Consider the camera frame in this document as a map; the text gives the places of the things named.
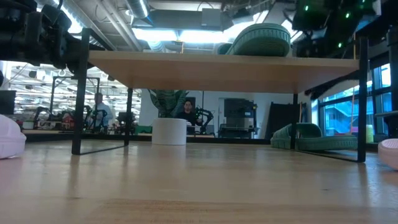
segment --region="office wall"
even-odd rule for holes
[[[271,102],[274,103],[293,103],[292,94],[276,94],[276,93],[236,93],[236,92],[222,92],[222,91],[205,91],[204,92],[204,109],[214,112],[214,119],[209,123],[214,125],[215,133],[218,132],[218,126],[223,123],[223,114],[219,112],[219,107],[223,107],[223,98],[243,98],[247,100],[254,100],[257,104],[257,127],[260,128],[257,138],[263,138],[267,127],[269,107]],[[196,105],[202,107],[202,91],[189,91],[188,96],[195,97]],[[139,125],[151,126],[153,120],[157,118],[158,110],[152,104],[149,92],[142,89],[141,95],[141,112],[139,117]],[[298,101],[308,103],[311,105],[310,99],[304,96],[303,93],[299,94]],[[311,118],[311,111],[308,110],[307,117]]]

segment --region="black metal table leg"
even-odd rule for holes
[[[369,60],[368,60],[368,39],[359,40],[359,110],[358,110],[358,157],[357,162],[366,160],[366,98],[368,97]]]
[[[392,110],[398,110],[398,26],[390,29],[387,35],[391,71]]]
[[[90,29],[83,28],[81,35],[81,49],[79,67],[76,71],[77,93],[75,110],[75,127],[73,128],[72,154],[80,155],[81,130],[83,129],[83,110],[85,104],[87,63],[90,46]]]
[[[130,141],[131,104],[132,104],[132,88],[128,88],[127,89],[126,130],[124,132],[124,146],[128,146],[129,141]]]
[[[297,115],[297,102],[299,100],[299,96],[298,94],[293,94],[293,120],[292,120],[292,130],[290,132],[290,149],[295,149],[295,145],[296,145],[296,132],[297,132],[297,128],[296,128],[296,124],[297,124],[297,120],[296,120],[296,115]]]

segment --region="person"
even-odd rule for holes
[[[201,126],[202,120],[200,118],[196,119],[195,113],[192,111],[192,102],[190,100],[185,100],[184,110],[179,113],[175,118],[186,119],[189,123]]]
[[[108,105],[106,105],[106,104],[104,104],[103,102],[102,102],[102,100],[103,100],[103,95],[102,95],[102,93],[96,93],[95,94],[95,97],[94,97],[94,100],[95,100],[95,103],[96,103],[96,105],[97,105],[97,110],[99,111],[99,110],[105,110],[105,112],[106,112],[106,116],[104,117],[104,129],[107,129],[108,128],[108,125],[109,125],[109,120],[111,120],[112,118],[113,118],[113,113],[112,113],[112,111],[111,111],[111,108],[108,106]],[[102,120],[102,118],[103,118],[103,115],[102,115],[102,113],[98,113],[98,115],[97,115],[97,117],[96,117],[96,121],[95,121],[95,127],[97,128],[100,124],[101,124],[101,120]]]

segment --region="man in white shirt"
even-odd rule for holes
[[[111,108],[109,108],[108,105],[106,105],[102,102],[102,99],[103,99],[102,93],[96,93],[94,99],[95,99],[95,103],[97,105],[97,110],[98,111],[105,110],[105,112],[107,114],[104,117],[104,128],[107,129],[108,125],[109,125],[109,120],[111,120],[113,118],[113,113],[111,111]],[[101,112],[99,112],[96,117],[96,121],[95,121],[96,127],[98,127],[101,124],[102,117],[103,117],[103,114]]]

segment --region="wooden shelf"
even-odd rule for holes
[[[359,60],[91,51],[89,61],[130,88],[300,93],[345,76]]]

